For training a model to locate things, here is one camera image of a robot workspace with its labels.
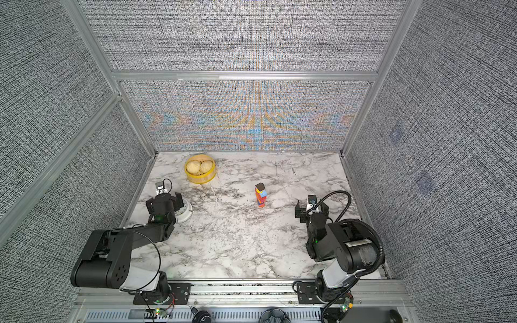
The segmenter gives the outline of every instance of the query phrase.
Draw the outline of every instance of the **textured gray wall panel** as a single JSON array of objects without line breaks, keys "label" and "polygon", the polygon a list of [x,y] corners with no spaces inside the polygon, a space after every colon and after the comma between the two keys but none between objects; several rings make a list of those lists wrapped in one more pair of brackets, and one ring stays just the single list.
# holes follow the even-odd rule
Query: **textured gray wall panel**
[{"label": "textured gray wall panel", "polygon": [[404,0],[79,0],[114,69],[376,70]]},{"label": "textured gray wall panel", "polygon": [[0,250],[2,322],[66,321],[84,243],[92,230],[120,224],[147,161],[116,106]]},{"label": "textured gray wall panel", "polygon": [[517,321],[515,1],[425,1],[348,158],[423,322]]},{"label": "textured gray wall panel", "polygon": [[111,91],[58,0],[0,12],[2,217]]},{"label": "textured gray wall panel", "polygon": [[340,149],[368,82],[123,81],[159,151]]}]

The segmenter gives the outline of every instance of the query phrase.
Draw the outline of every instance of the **marble table surface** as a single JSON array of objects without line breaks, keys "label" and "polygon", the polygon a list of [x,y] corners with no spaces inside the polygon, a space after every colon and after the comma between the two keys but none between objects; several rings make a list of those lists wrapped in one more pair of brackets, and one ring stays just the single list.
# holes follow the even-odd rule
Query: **marble table surface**
[{"label": "marble table surface", "polygon": [[[172,191],[193,206],[192,217],[167,241],[157,243],[161,270],[178,278],[307,278],[313,279],[328,262],[316,263],[305,249],[306,225],[294,217],[297,200],[318,198],[335,190],[351,192],[339,156],[333,152],[212,152],[217,175],[206,184],[193,184],[184,172],[195,153],[163,152],[156,159],[145,188],[127,223],[146,223],[145,201],[156,195],[155,183],[169,178]],[[254,186],[263,182],[267,200],[256,202]],[[335,219],[346,196],[325,200]],[[343,218],[360,219],[355,201]],[[152,245],[133,250],[132,265],[158,267]],[[380,279],[378,272],[366,278]]]}]

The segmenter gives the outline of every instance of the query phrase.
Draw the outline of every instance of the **black knob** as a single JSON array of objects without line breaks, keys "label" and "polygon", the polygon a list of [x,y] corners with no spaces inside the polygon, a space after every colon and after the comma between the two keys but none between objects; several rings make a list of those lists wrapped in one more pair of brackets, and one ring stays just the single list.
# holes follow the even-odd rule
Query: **black knob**
[{"label": "black knob", "polygon": [[212,316],[207,311],[198,311],[195,307],[190,310],[194,317],[192,318],[192,323],[211,323]]}]

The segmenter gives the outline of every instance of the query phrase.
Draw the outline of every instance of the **aluminum frame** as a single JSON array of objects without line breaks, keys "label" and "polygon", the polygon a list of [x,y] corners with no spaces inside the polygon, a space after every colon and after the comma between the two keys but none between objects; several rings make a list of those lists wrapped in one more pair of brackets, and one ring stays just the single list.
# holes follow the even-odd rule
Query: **aluminum frame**
[{"label": "aluminum frame", "polygon": [[118,95],[118,93],[111,94],[102,107],[90,117],[79,133],[72,138],[59,155],[41,172],[31,187],[23,193],[6,214],[0,218],[0,227],[2,228],[0,231],[0,248],[3,247],[14,230],[16,230],[29,212],[36,206],[39,199],[43,197],[68,163],[76,156],[104,118],[120,100],[121,96]]},{"label": "aluminum frame", "polygon": [[312,152],[312,153],[318,153],[318,152],[335,152],[339,154],[339,150],[160,150],[158,153],[162,152],[192,152],[192,153],[202,153],[202,152],[277,152],[277,153],[284,153],[284,152]]},{"label": "aluminum frame", "polygon": [[61,0],[61,4],[67,11],[68,16],[72,20],[75,28],[81,35],[81,38],[83,39],[86,47],[90,51],[90,54],[97,63],[97,66],[106,79],[106,82],[110,86],[111,91],[114,93],[119,93],[122,96],[123,102],[121,105],[122,109],[124,110],[124,114],[126,115],[136,135],[140,139],[142,146],[144,146],[145,150],[147,151],[147,154],[150,157],[153,157],[156,154],[156,148],[153,144],[153,141],[151,140],[149,133],[147,133],[142,120],[136,113],[136,110],[131,104],[131,101],[127,97],[126,93],[113,78],[111,73],[111,64],[106,58],[104,50],[97,41],[97,37],[95,37],[95,34],[93,33],[92,28],[90,27],[90,24],[88,23],[88,20],[86,19],[86,16],[84,15],[84,12],[81,9],[79,3],[77,0]]},{"label": "aluminum frame", "polygon": [[[188,304],[177,305],[177,307],[322,307],[321,304],[299,304],[298,297],[292,289],[295,281],[290,279],[169,280],[170,283],[191,282],[193,284]],[[352,293],[355,299],[354,306],[413,306],[401,280],[362,279],[352,288]],[[77,313],[81,309],[146,308],[145,305],[133,305],[132,302],[132,295],[121,293],[117,289],[81,288],[72,313]]]},{"label": "aluminum frame", "polygon": [[397,53],[399,52],[400,46],[402,45],[402,41],[407,34],[407,30],[411,26],[413,19],[420,8],[423,0],[408,0],[406,6],[404,7],[404,11],[402,12],[399,21],[397,22],[397,27],[391,36],[390,42],[386,48],[386,52],[384,53],[384,57],[381,61],[378,70],[378,78],[371,85],[370,89],[367,91],[366,97],[362,103],[361,108],[356,114],[356,117],[352,121],[348,134],[345,138],[345,142],[341,148],[342,155],[346,156],[352,145],[354,144],[354,140],[356,139],[359,131],[361,130],[362,124],[368,115],[377,94],[379,93],[383,81],[388,74],[388,71],[391,68],[391,64],[393,63]]},{"label": "aluminum frame", "polygon": [[302,80],[302,81],[369,81],[374,82],[377,72],[317,72],[317,71],[150,71],[112,70],[118,80],[180,80],[180,81],[223,81],[223,80]]}]

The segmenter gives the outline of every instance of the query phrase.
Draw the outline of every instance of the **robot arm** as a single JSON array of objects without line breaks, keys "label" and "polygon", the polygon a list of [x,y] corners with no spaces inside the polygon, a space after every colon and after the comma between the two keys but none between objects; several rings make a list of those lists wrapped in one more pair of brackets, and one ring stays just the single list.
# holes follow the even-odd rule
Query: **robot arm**
[{"label": "robot arm", "polygon": [[[146,202],[149,211],[147,224],[133,228],[93,231],[72,270],[72,285],[120,288],[129,273],[131,251],[149,243],[167,240],[176,223],[175,211],[183,205],[181,194],[175,193],[172,196],[161,193]],[[152,299],[165,298],[170,294],[165,273],[158,274],[156,289],[145,292]]]},{"label": "robot arm", "polygon": [[384,247],[377,232],[361,220],[338,221],[339,216],[336,222],[327,224],[329,211],[323,203],[324,199],[316,203],[316,196],[309,195],[306,208],[300,207],[300,202],[296,205],[295,217],[307,226],[306,248],[309,256],[316,262],[334,259],[316,278],[318,297],[329,302],[346,291],[359,277],[372,273],[383,264]]}]

